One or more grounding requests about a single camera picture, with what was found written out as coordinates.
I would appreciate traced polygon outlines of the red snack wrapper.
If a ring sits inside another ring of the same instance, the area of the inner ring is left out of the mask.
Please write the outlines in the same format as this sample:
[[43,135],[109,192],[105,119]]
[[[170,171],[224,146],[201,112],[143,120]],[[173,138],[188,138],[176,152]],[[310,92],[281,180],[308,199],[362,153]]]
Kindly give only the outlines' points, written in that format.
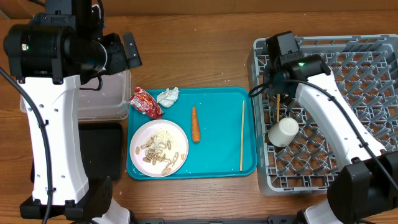
[[161,119],[164,113],[158,102],[156,102],[148,92],[139,86],[136,87],[132,93],[129,103],[136,110],[142,114],[148,115],[151,119]]

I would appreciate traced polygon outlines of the white tissue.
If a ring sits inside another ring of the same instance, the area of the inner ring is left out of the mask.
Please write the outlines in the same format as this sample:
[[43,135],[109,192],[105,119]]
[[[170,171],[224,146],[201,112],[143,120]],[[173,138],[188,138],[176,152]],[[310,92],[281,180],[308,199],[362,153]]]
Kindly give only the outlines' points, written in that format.
[[170,108],[177,100],[179,95],[179,89],[175,87],[174,89],[167,88],[165,91],[157,96],[157,102],[165,108]]

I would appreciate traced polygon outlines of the orange carrot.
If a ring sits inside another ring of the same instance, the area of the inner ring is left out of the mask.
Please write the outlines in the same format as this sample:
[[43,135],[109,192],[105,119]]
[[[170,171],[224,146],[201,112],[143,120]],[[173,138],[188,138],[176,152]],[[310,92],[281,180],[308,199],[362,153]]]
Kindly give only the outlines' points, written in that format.
[[195,106],[192,107],[192,140],[195,143],[199,143],[201,140],[200,128],[198,125],[197,109]]

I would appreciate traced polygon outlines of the white plate with food scraps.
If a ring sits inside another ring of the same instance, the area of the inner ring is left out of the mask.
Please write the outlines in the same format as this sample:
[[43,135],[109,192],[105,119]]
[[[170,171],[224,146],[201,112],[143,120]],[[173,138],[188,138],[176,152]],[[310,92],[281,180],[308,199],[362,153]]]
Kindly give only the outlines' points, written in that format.
[[141,174],[162,178],[172,175],[184,165],[189,142],[180,126],[157,119],[137,129],[129,152],[132,164]]

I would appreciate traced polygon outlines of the pale green cup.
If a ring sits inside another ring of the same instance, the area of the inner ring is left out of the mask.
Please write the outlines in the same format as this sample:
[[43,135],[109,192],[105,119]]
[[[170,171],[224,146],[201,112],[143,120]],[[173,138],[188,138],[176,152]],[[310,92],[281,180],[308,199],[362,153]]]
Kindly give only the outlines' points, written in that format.
[[283,118],[270,128],[268,138],[272,145],[286,147],[294,140],[298,131],[299,125],[296,120],[293,118]]

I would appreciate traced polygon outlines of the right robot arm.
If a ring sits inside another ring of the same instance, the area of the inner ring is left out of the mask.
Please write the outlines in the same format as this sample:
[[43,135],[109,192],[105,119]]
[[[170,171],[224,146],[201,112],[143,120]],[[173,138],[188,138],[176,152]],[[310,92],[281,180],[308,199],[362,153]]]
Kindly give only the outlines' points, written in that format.
[[397,208],[397,153],[361,124],[320,55],[304,56],[291,31],[266,39],[266,88],[294,97],[331,145],[339,174],[324,201],[301,210],[298,223],[355,223]]

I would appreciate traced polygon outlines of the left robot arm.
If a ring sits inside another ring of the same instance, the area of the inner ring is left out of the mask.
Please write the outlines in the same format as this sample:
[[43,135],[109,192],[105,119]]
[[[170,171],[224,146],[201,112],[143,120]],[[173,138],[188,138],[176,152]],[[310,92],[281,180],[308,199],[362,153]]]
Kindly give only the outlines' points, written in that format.
[[34,188],[24,219],[46,223],[136,222],[113,199],[109,177],[89,178],[81,158],[78,94],[92,79],[141,66],[131,33],[104,34],[102,1],[46,1],[45,11],[13,25],[4,38],[9,70],[1,75],[24,100],[34,158]]

